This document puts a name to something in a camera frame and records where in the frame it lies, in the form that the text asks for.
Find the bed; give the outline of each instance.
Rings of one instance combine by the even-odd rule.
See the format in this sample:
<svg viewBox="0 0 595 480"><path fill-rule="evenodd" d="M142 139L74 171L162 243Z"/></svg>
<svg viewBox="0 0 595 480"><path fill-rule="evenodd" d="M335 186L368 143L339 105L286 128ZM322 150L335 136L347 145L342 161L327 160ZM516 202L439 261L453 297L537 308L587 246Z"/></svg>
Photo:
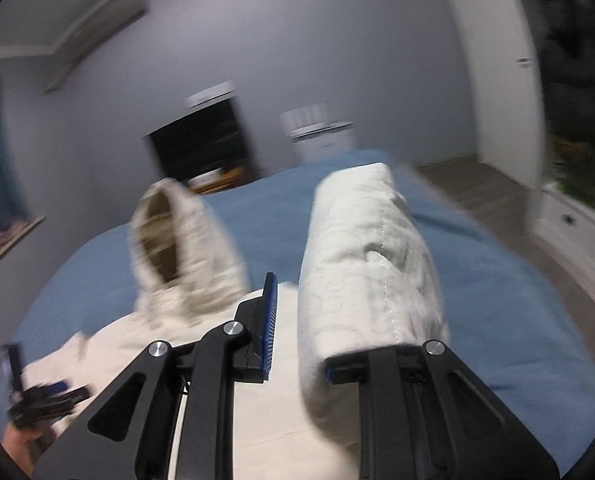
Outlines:
<svg viewBox="0 0 595 480"><path fill-rule="evenodd" d="M330 172L386 162L356 150L280 171L207 196L248 265L253 290L265 273L295 282L315 186ZM567 471L595 436L595 364L548 282L506 251L412 170L393 167L439 274L450 346ZM47 283L15 333L27 361L57 350L74 333L93 334L132 312L137 288L127 226L85 244ZM0 435L8 393L0 375Z"/></svg>

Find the shelf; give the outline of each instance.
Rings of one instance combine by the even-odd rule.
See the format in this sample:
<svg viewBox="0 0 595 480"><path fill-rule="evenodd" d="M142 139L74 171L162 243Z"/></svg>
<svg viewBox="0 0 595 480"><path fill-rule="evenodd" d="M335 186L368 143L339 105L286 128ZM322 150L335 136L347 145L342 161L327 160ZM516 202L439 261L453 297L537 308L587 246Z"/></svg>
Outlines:
<svg viewBox="0 0 595 480"><path fill-rule="evenodd" d="M231 187L237 187L244 184L244 166L236 166L232 170L226 171L218 180L215 182L209 182L202 186L190 187L196 195L206 195L210 193L217 193L223 189L229 189Z"/></svg>
<svg viewBox="0 0 595 480"><path fill-rule="evenodd" d="M340 130L340 129L347 129L353 126L353 123L349 121L344 121L341 123L333 123L333 124L316 124L311 126L305 126L304 128L298 128L293 130L289 133L290 139L299 139L300 137L306 136L316 136L322 134L323 132L329 132L333 130Z"/></svg>
<svg viewBox="0 0 595 480"><path fill-rule="evenodd" d="M33 231L38 225L40 225L44 221L45 217L41 216L34 220L31 220L27 225L21 228L14 237L5 243L2 247L0 247L0 260L7 254L11 249L13 249L27 234Z"/></svg>

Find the gray wall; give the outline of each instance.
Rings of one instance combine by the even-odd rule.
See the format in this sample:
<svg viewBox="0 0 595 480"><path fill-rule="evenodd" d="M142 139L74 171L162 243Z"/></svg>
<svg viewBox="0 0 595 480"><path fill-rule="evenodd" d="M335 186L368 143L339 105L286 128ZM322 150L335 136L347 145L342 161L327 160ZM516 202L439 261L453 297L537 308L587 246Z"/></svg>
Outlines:
<svg viewBox="0 0 595 480"><path fill-rule="evenodd" d="M40 92L43 63L0 62L0 74L2 131L20 194L31 216L47 216L0 262L1 345L62 262L110 224L63 115L64 96Z"/></svg>
<svg viewBox="0 0 595 480"><path fill-rule="evenodd" d="M445 0L150 0L61 92L114 222L158 170L143 136L232 80L265 174L295 161L280 114L324 102L366 147L428 162L475 151L465 61Z"/></svg>

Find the black television screen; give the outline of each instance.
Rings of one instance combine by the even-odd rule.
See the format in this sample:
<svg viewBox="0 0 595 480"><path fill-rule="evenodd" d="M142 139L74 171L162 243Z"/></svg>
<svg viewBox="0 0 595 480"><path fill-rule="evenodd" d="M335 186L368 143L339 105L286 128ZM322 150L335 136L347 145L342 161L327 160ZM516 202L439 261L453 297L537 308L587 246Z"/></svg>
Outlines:
<svg viewBox="0 0 595 480"><path fill-rule="evenodd" d="M232 99L193 112L148 138L164 174L180 181L218 168L228 170L248 156Z"/></svg>

